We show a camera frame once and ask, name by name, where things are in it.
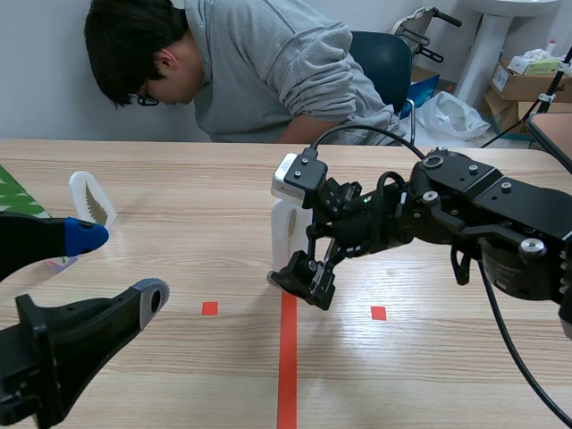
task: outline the green patterned paper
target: green patterned paper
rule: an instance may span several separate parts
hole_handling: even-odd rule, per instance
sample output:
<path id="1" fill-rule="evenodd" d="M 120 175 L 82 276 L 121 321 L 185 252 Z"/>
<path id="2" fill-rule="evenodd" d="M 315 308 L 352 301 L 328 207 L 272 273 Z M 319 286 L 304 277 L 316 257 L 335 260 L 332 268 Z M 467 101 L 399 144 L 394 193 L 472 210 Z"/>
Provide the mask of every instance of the green patterned paper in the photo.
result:
<path id="1" fill-rule="evenodd" d="M 0 212 L 20 213 L 46 219 L 50 214 L 0 165 Z M 51 266 L 68 266 L 67 257 L 47 261 Z"/>

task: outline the blue gripper tip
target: blue gripper tip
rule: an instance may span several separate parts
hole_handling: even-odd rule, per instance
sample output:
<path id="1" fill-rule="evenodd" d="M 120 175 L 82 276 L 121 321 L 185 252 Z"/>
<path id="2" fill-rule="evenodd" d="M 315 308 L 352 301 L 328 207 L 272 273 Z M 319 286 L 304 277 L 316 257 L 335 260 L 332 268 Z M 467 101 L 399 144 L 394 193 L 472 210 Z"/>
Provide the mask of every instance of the blue gripper tip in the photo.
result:
<path id="1" fill-rule="evenodd" d="M 101 248 L 109 240 L 109 231 L 103 225 L 95 224 L 89 229 L 83 228 L 77 219 L 65 220 L 65 252 L 67 257 L 76 257 L 82 253 Z"/>

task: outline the man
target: man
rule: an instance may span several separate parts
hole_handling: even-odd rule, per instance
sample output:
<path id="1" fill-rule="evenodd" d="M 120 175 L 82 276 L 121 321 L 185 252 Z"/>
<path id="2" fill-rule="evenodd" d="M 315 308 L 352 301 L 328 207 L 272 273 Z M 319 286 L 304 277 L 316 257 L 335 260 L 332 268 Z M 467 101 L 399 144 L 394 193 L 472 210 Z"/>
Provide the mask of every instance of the man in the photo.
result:
<path id="1" fill-rule="evenodd" d="M 119 106 L 195 102 L 212 141 L 309 145 L 342 123 L 398 133 L 348 54 L 351 32 L 303 0 L 93 0 L 85 26 L 98 86 Z M 337 144 L 391 142 L 341 131 Z"/>

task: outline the sink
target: sink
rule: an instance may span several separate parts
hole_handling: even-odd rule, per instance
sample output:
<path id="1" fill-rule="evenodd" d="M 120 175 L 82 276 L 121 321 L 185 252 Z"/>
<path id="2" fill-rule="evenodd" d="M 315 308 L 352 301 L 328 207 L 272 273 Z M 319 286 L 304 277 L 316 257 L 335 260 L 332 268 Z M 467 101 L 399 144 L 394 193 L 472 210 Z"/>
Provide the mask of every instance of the sink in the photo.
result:
<path id="1" fill-rule="evenodd" d="M 558 0 L 461 0 L 466 7 L 486 15 L 538 16 L 548 12 Z"/>
<path id="2" fill-rule="evenodd" d="M 455 96 L 477 109 L 481 107 L 513 19 L 542 15 L 556 6 L 558 1 L 461 0 L 466 7 L 484 16 Z"/>

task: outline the chair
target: chair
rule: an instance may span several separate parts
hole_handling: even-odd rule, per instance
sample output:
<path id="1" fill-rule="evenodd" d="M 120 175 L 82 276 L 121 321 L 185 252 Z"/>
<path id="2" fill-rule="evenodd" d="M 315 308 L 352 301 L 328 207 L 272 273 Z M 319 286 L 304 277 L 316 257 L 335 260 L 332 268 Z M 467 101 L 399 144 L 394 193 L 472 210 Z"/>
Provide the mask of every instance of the chair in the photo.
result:
<path id="1" fill-rule="evenodd" d="M 399 114 L 406 104 L 411 106 L 411 144 L 415 144 L 415 103 L 408 100 L 411 86 L 411 48 L 398 36 L 386 33 L 352 31 L 349 53 L 374 83 L 386 105 Z"/>

